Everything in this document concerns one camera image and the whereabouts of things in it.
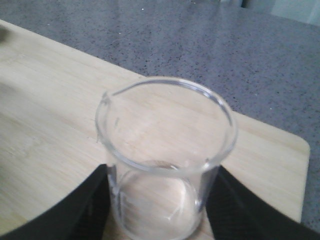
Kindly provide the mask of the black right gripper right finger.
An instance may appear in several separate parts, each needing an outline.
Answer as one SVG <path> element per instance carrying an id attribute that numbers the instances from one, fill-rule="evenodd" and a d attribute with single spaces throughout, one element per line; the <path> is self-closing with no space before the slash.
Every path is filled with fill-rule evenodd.
<path id="1" fill-rule="evenodd" d="M 205 205 L 216 240 L 318 240 L 320 234 L 279 212 L 224 167 L 212 170 Z"/>

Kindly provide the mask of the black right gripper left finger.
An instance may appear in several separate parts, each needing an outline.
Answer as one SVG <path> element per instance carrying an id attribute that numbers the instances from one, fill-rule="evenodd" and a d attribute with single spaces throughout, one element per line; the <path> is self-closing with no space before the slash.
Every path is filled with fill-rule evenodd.
<path id="1" fill-rule="evenodd" d="M 2 240 L 101 240 L 110 212 L 107 166 L 99 165 L 75 190 Z"/>

